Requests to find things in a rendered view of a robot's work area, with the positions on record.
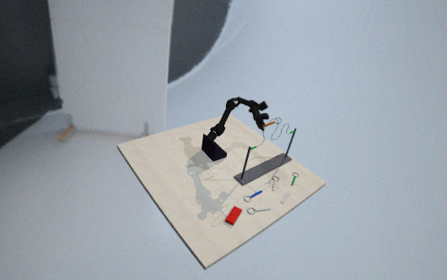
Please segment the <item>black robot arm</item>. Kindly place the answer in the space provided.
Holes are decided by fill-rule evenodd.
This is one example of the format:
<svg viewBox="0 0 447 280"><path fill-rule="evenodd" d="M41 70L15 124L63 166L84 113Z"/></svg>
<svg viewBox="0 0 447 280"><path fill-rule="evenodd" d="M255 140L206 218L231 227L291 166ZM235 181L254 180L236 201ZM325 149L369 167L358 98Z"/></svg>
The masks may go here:
<svg viewBox="0 0 447 280"><path fill-rule="evenodd" d="M237 104L234 103L234 101L238 101ZM261 102L260 104L258 104L256 101L254 100L246 100L244 98L241 97L236 97L236 98L231 98L227 101L226 103L226 109L224 111L224 114L220 120L220 122L218 124L216 124L215 127L211 127L211 131L210 133L208 133L208 135L206 135L210 140L214 141L216 136L220 136L224 133L225 127L224 124L227 121L230 112L237 107L239 104L244 104L244 105L248 105L250 107L249 112L252 114L254 114L257 111L263 111L264 109L266 109L268 106L266 105L265 101ZM262 113L262 118L265 120L268 120L269 116L267 113ZM216 132L216 133L215 133Z"/></svg>

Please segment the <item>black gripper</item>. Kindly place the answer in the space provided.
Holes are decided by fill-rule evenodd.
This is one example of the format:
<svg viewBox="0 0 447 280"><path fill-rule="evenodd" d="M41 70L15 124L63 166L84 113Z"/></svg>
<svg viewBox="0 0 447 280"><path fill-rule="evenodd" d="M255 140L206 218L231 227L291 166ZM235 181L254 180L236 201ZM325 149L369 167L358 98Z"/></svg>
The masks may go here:
<svg viewBox="0 0 447 280"><path fill-rule="evenodd" d="M266 123L264 122L261 112L257 111L253 114L253 118L256 121L256 124L258 126L259 129L262 129L262 131L264 131L264 125L266 125Z"/></svg>

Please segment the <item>red rectangular block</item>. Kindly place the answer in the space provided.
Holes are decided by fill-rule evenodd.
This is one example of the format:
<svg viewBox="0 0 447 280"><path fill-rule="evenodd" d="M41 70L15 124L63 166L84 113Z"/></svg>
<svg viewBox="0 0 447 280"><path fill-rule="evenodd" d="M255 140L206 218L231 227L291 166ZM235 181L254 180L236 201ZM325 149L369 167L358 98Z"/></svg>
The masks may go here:
<svg viewBox="0 0 447 280"><path fill-rule="evenodd" d="M225 221L227 223L230 223L232 225L234 225L234 223L236 222L236 220L238 219L238 217L240 216L241 212L243 209L239 208L239 207L234 207L231 212L229 213L229 216L225 219Z"/></svg>

